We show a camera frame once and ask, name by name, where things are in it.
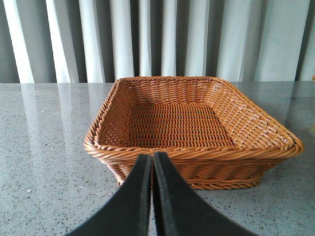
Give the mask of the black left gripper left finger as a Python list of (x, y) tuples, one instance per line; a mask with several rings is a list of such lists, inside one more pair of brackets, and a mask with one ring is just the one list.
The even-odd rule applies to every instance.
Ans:
[(113, 197), (70, 236), (146, 236), (151, 205), (151, 156), (138, 156)]

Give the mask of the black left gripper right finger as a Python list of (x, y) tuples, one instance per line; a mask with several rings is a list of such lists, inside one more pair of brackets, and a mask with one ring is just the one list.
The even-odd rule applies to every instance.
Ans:
[(156, 152), (153, 200), (159, 236), (252, 236), (207, 204), (180, 176), (167, 153)]

